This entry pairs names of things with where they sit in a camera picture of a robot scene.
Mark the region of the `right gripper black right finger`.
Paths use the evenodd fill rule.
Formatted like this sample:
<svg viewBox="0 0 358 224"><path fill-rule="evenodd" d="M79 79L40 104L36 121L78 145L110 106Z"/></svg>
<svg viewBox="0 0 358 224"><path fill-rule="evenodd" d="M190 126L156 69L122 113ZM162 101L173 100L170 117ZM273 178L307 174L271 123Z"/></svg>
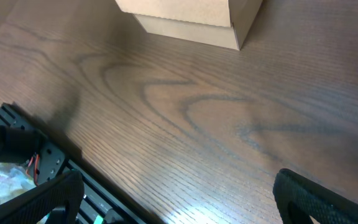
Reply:
<svg viewBox="0 0 358 224"><path fill-rule="evenodd" d="M358 204L290 169L277 173L273 195L284 223L358 223Z"/></svg>

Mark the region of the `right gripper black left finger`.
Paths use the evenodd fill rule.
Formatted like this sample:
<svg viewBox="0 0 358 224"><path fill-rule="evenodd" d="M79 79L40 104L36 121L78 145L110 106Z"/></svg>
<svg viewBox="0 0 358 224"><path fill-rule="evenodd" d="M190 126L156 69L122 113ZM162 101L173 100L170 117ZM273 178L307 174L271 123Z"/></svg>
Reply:
<svg viewBox="0 0 358 224"><path fill-rule="evenodd" d="M70 170L0 205L0 223L75 223L85 193L81 172Z"/></svg>

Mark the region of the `brown cardboard box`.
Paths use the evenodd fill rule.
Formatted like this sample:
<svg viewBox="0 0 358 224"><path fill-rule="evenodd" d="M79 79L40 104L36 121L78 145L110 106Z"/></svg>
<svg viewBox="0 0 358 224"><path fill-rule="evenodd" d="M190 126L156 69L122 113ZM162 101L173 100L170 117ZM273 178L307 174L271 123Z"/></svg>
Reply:
<svg viewBox="0 0 358 224"><path fill-rule="evenodd" d="M116 0L150 34L240 50L262 0Z"/></svg>

